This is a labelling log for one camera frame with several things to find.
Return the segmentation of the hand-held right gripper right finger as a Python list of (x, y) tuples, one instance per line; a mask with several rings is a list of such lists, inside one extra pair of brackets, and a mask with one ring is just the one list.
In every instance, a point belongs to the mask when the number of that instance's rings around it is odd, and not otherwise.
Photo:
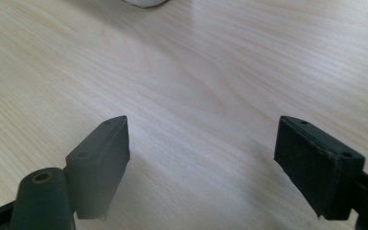
[(279, 120), (274, 160), (319, 217), (345, 220), (363, 155), (317, 126), (294, 117)]

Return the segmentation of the white cup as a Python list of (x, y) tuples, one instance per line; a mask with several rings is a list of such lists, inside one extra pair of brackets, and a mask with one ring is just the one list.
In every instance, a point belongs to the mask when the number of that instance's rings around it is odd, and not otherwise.
[(123, 0), (124, 2), (127, 2), (128, 4), (146, 9), (146, 8), (152, 8), (160, 6), (164, 3), (166, 3), (168, 0)]

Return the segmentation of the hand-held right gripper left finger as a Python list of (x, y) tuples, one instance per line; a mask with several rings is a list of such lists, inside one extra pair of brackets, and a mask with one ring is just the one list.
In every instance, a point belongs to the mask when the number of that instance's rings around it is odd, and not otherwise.
[(99, 124), (65, 158), (71, 206), (79, 219), (104, 219), (130, 159), (127, 116)]

